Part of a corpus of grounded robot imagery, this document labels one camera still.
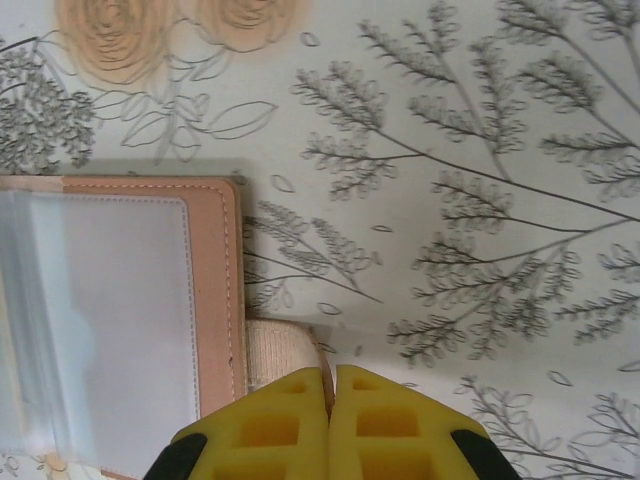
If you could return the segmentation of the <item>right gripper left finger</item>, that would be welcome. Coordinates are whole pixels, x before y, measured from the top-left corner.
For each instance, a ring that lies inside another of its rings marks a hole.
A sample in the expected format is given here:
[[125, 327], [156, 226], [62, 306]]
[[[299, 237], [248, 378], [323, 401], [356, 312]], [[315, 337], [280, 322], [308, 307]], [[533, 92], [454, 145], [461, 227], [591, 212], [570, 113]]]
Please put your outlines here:
[[327, 479], [322, 371], [290, 373], [184, 427], [146, 479]]

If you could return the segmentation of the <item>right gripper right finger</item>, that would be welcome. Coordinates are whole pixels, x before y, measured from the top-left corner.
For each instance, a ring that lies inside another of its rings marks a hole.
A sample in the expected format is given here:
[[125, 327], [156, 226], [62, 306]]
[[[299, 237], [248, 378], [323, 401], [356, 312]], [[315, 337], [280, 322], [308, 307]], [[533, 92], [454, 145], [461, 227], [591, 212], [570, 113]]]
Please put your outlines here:
[[328, 432], [330, 479], [516, 479], [471, 417], [381, 375], [336, 368]]

